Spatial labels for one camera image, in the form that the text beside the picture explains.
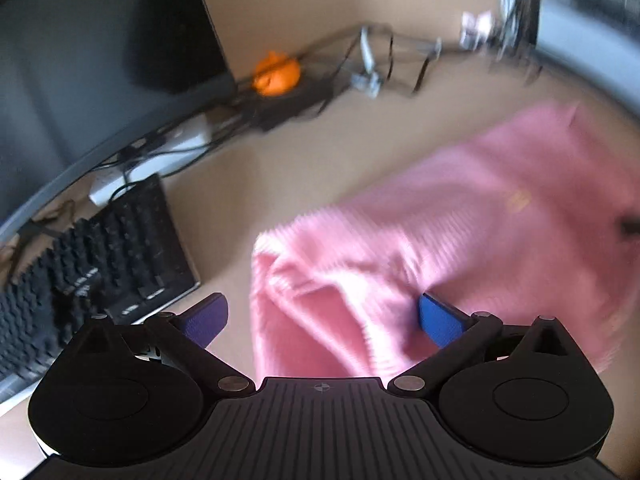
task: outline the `power strip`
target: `power strip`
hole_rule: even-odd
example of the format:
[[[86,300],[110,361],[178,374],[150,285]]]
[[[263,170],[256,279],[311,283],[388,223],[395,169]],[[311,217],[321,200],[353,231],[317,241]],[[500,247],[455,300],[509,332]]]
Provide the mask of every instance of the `power strip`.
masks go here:
[[[185,121],[168,134],[167,142],[160,148],[150,152],[146,160],[140,162],[129,171],[129,180],[145,180],[154,173],[160,175],[180,170],[193,159],[200,156],[206,150],[193,150],[187,153],[166,153],[177,150],[190,150],[199,146],[206,146],[211,142],[211,133],[214,125],[205,114],[197,115]],[[154,153],[162,152],[164,155],[154,156]],[[118,169],[103,170],[96,174],[94,184],[91,187],[89,198],[98,207],[105,206],[113,193],[119,187],[124,186],[124,176]]]

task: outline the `black cable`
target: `black cable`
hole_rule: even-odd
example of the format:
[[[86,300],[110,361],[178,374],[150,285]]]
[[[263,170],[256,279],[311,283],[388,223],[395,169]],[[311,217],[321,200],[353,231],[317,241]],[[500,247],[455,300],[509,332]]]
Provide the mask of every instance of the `black cable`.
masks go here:
[[[415,86],[412,91],[412,94],[417,94],[422,88],[422,82],[424,81],[424,76],[427,73],[427,69],[429,67],[430,61],[431,59],[429,57],[424,60],[424,63],[422,64],[422,68],[420,69],[420,73],[418,74],[418,81],[415,82]]]
[[[347,63],[347,61],[351,57],[351,53],[353,52],[353,49],[356,48],[358,43],[360,43],[359,36],[355,40],[351,41],[351,43],[349,44],[349,47],[347,48],[347,52],[344,53],[344,57],[342,58],[341,62],[338,64],[338,67],[334,70],[332,74],[332,78],[335,79],[336,77],[338,77],[340,70],[342,70],[342,67],[344,66],[344,64]]]
[[[358,35],[357,39],[356,39],[356,44],[358,41],[360,41],[360,33],[362,31],[362,28],[369,28],[372,27],[375,24],[372,23],[363,23],[360,25],[354,25],[351,27],[347,27],[347,28],[343,28],[341,30],[339,30],[338,32],[335,32],[325,38],[322,38],[321,40],[315,41],[313,43],[310,43],[309,45],[307,45],[304,49],[298,51],[295,54],[292,54],[291,56],[287,57],[287,59],[283,59],[282,61],[278,62],[278,63],[274,63],[271,66],[269,66],[268,68],[265,68],[264,70],[262,70],[261,72],[255,73],[255,74],[251,74],[250,76],[247,76],[245,78],[242,78],[240,80],[237,81],[237,85],[239,88],[242,88],[244,86],[251,86],[251,84],[254,81],[254,78],[261,76],[261,75],[265,75],[268,74],[269,72],[272,72],[273,70],[276,70],[280,67],[285,66],[286,64],[290,63],[292,59],[295,59],[296,61],[300,62],[302,60],[305,60],[307,57],[311,56],[313,53],[317,52],[318,50],[322,50],[323,48],[326,48],[328,46],[330,46],[331,44],[334,44],[336,41],[338,40],[343,40],[346,38],[350,38],[352,36],[354,36],[355,34]]]
[[[394,35],[391,34],[391,39],[389,40],[389,71],[386,73],[386,80],[389,81],[391,79],[391,74],[394,71]]]
[[[193,160],[189,161],[188,164],[184,165],[181,168],[178,168],[178,170],[171,171],[169,173],[164,173],[164,174],[161,174],[160,176],[162,178],[169,178],[171,176],[175,176],[178,173],[183,172],[184,170],[187,170],[191,166],[193,166],[196,163],[200,162],[204,157],[209,155],[209,153],[214,152],[215,150],[220,148],[225,142],[227,142],[228,140],[231,140],[233,137],[235,137],[235,136],[239,135],[240,133],[242,133],[244,131],[244,126],[248,126],[248,125],[247,124],[241,124],[239,126],[236,126],[235,128],[230,129],[229,132],[225,136],[220,137],[219,139],[216,139],[216,140],[212,141],[209,144],[209,147],[207,148],[207,150],[205,152],[201,153],[196,158],[194,158]]]
[[[131,180],[129,179],[129,171],[127,171],[124,166],[121,166],[120,170],[122,171],[122,179],[124,180],[124,183],[129,184],[131,182]]]
[[[116,189],[116,191],[114,191],[111,196],[109,197],[109,201],[107,202],[107,204],[112,204],[114,200],[116,200],[116,198],[118,197],[118,195],[126,190],[129,190],[130,187],[135,187],[137,184],[139,184],[140,181],[139,180],[133,180],[132,182],[127,182],[125,184],[122,184],[122,186],[118,187],[118,189]]]
[[[329,105],[334,102],[335,98],[336,98],[336,94],[322,101],[322,104],[320,105],[318,110],[316,110],[314,113],[298,115],[296,117],[292,117],[291,119],[299,122],[306,122],[306,121],[311,121],[313,119],[317,119],[320,115],[322,115],[322,113],[324,113],[324,111],[329,107]]]
[[[235,122],[239,122],[241,120],[241,117],[238,116],[234,116],[231,119],[228,119],[226,121],[223,121],[222,124],[220,124],[217,129],[215,129],[213,131],[213,135],[222,131],[224,128],[233,125]],[[192,148],[181,148],[179,150],[165,150],[163,152],[151,152],[151,153],[147,153],[145,155],[138,155],[138,156],[134,156],[132,158],[130,158],[127,161],[127,164],[132,164],[134,162],[145,162],[146,160],[151,160],[153,158],[156,158],[157,156],[163,156],[163,155],[176,155],[177,153],[193,153],[193,152],[199,152],[200,150],[206,150],[210,145],[210,142],[208,142],[207,144],[201,144],[200,146],[193,146]],[[122,162],[107,162],[105,164],[101,164],[99,166],[96,166],[95,168],[93,168],[91,171],[99,171],[99,170],[106,170],[109,168],[122,168]]]

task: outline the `metal screw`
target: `metal screw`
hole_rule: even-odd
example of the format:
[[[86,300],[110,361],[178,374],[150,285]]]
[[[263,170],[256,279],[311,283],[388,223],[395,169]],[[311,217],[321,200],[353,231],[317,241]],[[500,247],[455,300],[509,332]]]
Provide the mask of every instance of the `metal screw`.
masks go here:
[[[226,392],[241,392],[249,387],[249,381],[244,377],[229,375],[218,381],[218,387]]]
[[[415,375],[403,375],[394,380],[396,387],[406,392],[417,392],[424,388],[424,380]]]

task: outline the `pink towel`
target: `pink towel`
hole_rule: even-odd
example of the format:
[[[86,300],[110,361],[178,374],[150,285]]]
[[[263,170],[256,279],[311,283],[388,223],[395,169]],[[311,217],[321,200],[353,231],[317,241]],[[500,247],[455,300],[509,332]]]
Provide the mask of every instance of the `pink towel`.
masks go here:
[[[640,173],[588,124],[578,107],[538,106],[261,234],[251,296],[258,381],[386,384],[436,351],[418,326],[425,290],[508,324],[556,316],[602,370],[638,295],[640,243],[617,220],[640,215]]]

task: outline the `orange object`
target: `orange object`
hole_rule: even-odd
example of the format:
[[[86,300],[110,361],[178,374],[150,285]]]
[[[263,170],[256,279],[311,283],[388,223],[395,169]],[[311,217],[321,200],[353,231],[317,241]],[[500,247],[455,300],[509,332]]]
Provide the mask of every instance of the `orange object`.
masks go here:
[[[286,94],[296,87],[300,81],[300,73],[300,63],[297,60],[271,51],[255,68],[254,89],[266,97]]]

